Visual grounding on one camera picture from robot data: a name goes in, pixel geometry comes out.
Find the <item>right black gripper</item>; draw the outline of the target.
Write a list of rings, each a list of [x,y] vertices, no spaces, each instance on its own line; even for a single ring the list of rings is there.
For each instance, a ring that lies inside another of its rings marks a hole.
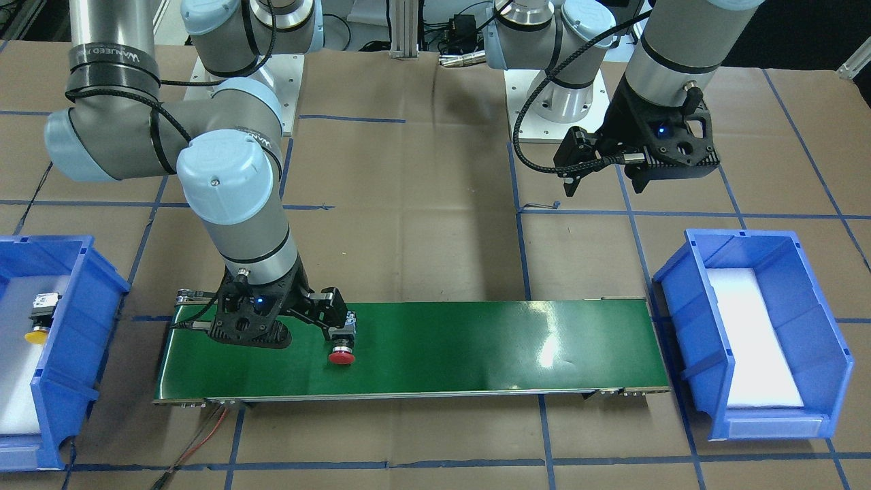
[[[294,316],[316,325],[324,339],[332,341],[330,331],[344,329],[346,313],[348,308],[336,287],[320,293],[308,288],[302,263],[293,264],[285,276],[262,285],[253,285],[237,271],[226,269],[208,337],[237,346],[286,348],[292,337],[278,316]]]

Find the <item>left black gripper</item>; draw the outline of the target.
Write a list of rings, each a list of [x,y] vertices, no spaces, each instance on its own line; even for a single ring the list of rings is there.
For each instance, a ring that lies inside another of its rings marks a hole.
[[[596,148],[603,156],[644,156],[640,163],[625,165],[636,193],[650,181],[697,179],[721,164],[704,93],[696,86],[679,94],[678,105],[671,108],[643,99],[621,78],[596,134]]]

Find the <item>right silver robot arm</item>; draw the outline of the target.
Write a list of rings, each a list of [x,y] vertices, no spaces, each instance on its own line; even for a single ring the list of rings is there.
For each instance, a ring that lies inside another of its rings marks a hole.
[[[177,176],[226,269],[200,313],[176,325],[224,344],[286,348],[281,316],[317,326],[344,363],[355,314],[336,288],[313,291],[281,204],[281,102],[261,74],[274,54],[323,46],[318,1],[184,1],[182,21],[210,75],[205,99],[163,103],[146,1],[71,1],[65,96],[44,141],[75,181]]]

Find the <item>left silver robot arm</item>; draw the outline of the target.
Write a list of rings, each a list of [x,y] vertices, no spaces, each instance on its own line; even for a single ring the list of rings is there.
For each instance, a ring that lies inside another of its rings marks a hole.
[[[721,161],[704,90],[758,8],[758,1],[657,1],[618,24],[597,1],[495,1],[482,34],[487,64],[536,71],[511,131],[517,158],[560,177],[569,197],[582,178],[609,165],[625,168],[636,193],[651,181],[712,173]],[[640,21],[643,33],[603,123],[586,131],[576,121],[591,102],[604,55]],[[527,112],[569,124],[551,167],[520,149]]]

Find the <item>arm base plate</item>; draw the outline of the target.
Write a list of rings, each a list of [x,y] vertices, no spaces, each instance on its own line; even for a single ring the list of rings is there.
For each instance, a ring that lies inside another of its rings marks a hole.
[[[512,133],[520,109],[544,74],[538,69],[507,69],[504,77]],[[572,125],[592,133],[601,127],[609,101],[600,71],[590,86],[579,90],[548,84],[523,118],[520,142],[558,143]]]
[[[270,87],[279,99],[282,135],[292,137],[295,131],[297,103],[301,93],[305,56],[301,54],[273,55],[262,68],[249,78]],[[205,70],[200,58],[196,60],[189,82],[211,82],[218,77]],[[183,100],[208,99],[215,87],[187,87]]]

